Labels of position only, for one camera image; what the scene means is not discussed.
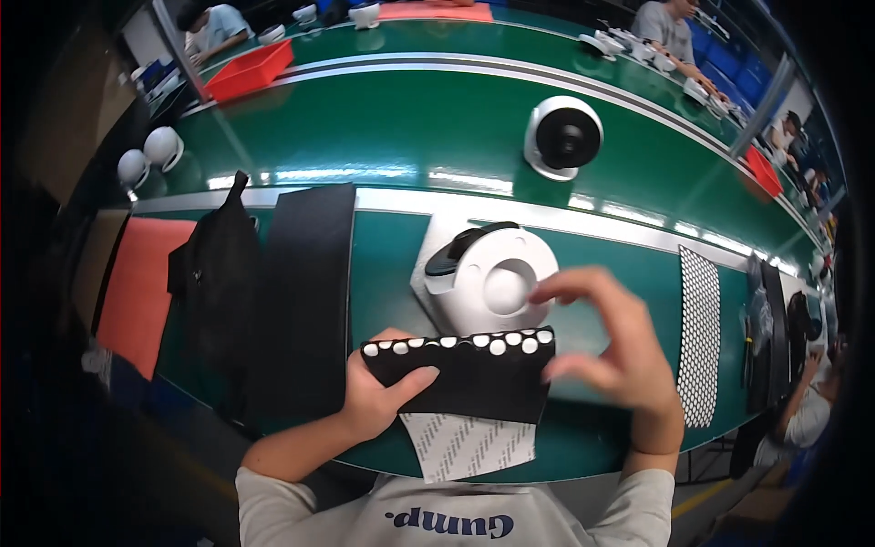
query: hand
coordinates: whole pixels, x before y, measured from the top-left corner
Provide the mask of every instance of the hand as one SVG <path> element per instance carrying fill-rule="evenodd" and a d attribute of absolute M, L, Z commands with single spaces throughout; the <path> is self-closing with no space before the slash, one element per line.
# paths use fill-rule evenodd
<path fill-rule="evenodd" d="M 413 334 L 388 328 L 371 340 L 416 338 Z M 421 367 L 408 373 L 394 386 L 384 387 L 368 370 L 359 350 L 346 362 L 346 401 L 338 417 L 361 442 L 386 431 L 398 409 L 423 389 L 429 387 L 440 372 L 436 367 Z"/>
<path fill-rule="evenodd" d="M 817 370 L 820 368 L 820 361 L 821 355 L 808 354 L 808 358 L 805 360 L 805 369 L 802 371 L 802 377 L 808 378 L 808 381 L 805 383 L 810 383 L 811 379 L 815 377 Z"/>
<path fill-rule="evenodd" d="M 195 53 L 194 55 L 192 55 L 192 64 L 196 67 L 199 67 L 207 62 L 207 59 L 209 59 L 209 57 L 209 53 L 206 52 Z"/>
<path fill-rule="evenodd" d="M 598 308 L 611 345 L 600 355 L 561 354 L 544 368 L 544 378 L 572 375 L 614 403 L 660 412 L 679 406 L 669 362 L 656 339 L 647 306 L 604 268 L 563 270 L 544 279 L 528 299 L 533 304 L 556 298 L 568 305 L 587 298 Z"/>

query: plastic bag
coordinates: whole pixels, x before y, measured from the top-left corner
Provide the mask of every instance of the plastic bag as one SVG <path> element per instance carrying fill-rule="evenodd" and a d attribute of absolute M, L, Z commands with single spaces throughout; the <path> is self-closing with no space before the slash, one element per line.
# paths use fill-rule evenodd
<path fill-rule="evenodd" d="M 748 306 L 748 315 L 751 318 L 751 338 L 753 339 L 753 354 L 759 355 L 761 348 L 772 338 L 772 306 L 766 298 L 766 287 L 760 285 L 751 296 Z"/>

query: person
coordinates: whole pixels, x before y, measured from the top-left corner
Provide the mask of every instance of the person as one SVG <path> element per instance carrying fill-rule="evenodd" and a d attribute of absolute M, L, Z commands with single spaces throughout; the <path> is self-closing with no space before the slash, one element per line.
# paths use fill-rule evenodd
<path fill-rule="evenodd" d="M 185 52 L 196 67 L 255 36 L 235 7 L 219 4 L 204 8 L 203 0 L 187 0 L 176 16 L 176 26 L 185 32 Z"/>
<path fill-rule="evenodd" d="M 698 81 L 709 94 L 729 101 L 729 97 L 699 71 L 693 58 L 692 32 L 684 19 L 692 17 L 698 5 L 699 0 L 645 2 L 635 14 L 632 34 L 650 40 L 650 45 L 659 54 L 667 54 L 674 61 L 678 72 Z"/>
<path fill-rule="evenodd" d="M 826 429 L 832 404 L 842 385 L 844 367 L 839 356 L 822 375 L 823 379 L 817 380 L 818 369 L 825 360 L 822 353 L 812 352 L 808 356 L 802 378 L 772 434 L 759 442 L 753 457 L 755 466 L 769 467 L 782 459 L 792 459 L 801 449 L 812 446 Z"/>
<path fill-rule="evenodd" d="M 802 121 L 799 115 L 793 110 L 788 110 L 784 117 L 776 117 L 772 125 L 766 130 L 768 143 L 774 150 L 775 159 L 780 165 L 789 163 L 795 171 L 799 171 L 799 165 L 796 163 L 796 158 L 790 153 L 790 143 L 796 138 L 799 133 L 799 128 L 802 126 Z"/>
<path fill-rule="evenodd" d="M 315 512 L 305 478 L 349 448 L 380 435 L 402 404 L 439 374 L 418 368 L 383 387 L 358 351 L 347 363 L 346 402 L 337 414 L 262 438 L 243 457 L 236 487 L 242 547 L 264 545 L 666 545 L 683 409 L 675 378 L 645 304 L 606 270 L 563 270 L 528 299 L 569 305 L 586 298 L 611 345 L 600 356 L 560 354 L 543 378 L 572 375 L 632 409 L 631 445 L 619 487 L 601 522 L 584 529 L 546 486 L 476 485 L 380 475 L 370 493 Z M 412 336 L 387 329 L 374 340 Z"/>
<path fill-rule="evenodd" d="M 740 479 L 752 466 L 769 467 L 811 447 L 830 420 L 841 388 L 844 352 L 830 357 L 818 347 L 808 352 L 799 382 L 783 406 L 763 412 L 738 428 L 729 476 Z"/>
<path fill-rule="evenodd" d="M 815 196 L 815 203 L 812 205 L 820 209 L 830 200 L 830 185 L 827 183 L 826 172 L 823 169 L 811 168 L 805 171 L 803 176 Z"/>

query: white t-shirt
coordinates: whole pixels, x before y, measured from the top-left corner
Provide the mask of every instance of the white t-shirt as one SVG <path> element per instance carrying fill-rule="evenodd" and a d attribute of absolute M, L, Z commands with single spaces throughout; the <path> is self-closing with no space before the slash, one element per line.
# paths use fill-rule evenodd
<path fill-rule="evenodd" d="M 812 446 L 830 420 L 830 404 L 809 385 L 802 394 L 796 413 L 787 423 L 784 445 L 776 445 L 767 435 L 759 442 L 753 457 L 755 466 L 769 467 L 781 459 L 793 458 L 802 448 Z"/>
<path fill-rule="evenodd" d="M 675 478 L 661 469 L 626 477 L 601 522 L 588 530 L 543 485 L 425 484 L 380 475 L 367 495 L 320 513 L 302 484 L 241 467 L 236 486 L 242 547 L 483 545 L 487 539 L 521 547 L 665 547 Z"/>
<path fill-rule="evenodd" d="M 255 33 L 249 28 L 249 23 L 234 6 L 219 4 L 207 9 L 209 18 L 206 20 L 206 24 L 194 34 L 185 33 L 185 51 L 189 55 L 197 52 L 208 52 L 242 31 L 246 31 L 247 38 L 255 36 Z"/>
<path fill-rule="evenodd" d="M 795 137 L 784 132 L 784 119 L 778 118 L 772 122 L 772 129 L 775 129 L 778 132 L 778 143 L 780 144 L 780 149 L 787 151 Z M 768 141 L 769 146 L 774 147 L 771 129 L 767 131 L 766 140 Z"/>
<path fill-rule="evenodd" d="M 695 64 L 689 28 L 683 19 L 671 18 L 662 2 L 645 2 L 635 14 L 631 30 L 639 38 L 656 40 L 680 61 Z"/>

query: black cloth bag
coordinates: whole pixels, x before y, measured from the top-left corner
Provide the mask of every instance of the black cloth bag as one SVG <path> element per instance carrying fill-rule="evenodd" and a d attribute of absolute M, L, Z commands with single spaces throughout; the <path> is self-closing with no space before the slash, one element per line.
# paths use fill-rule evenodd
<path fill-rule="evenodd" d="M 249 181 L 238 171 L 225 203 L 198 221 L 188 242 L 168 256 L 167 291 L 185 307 L 189 348 L 239 384 L 258 279 L 263 270 L 256 228 L 243 208 Z"/>

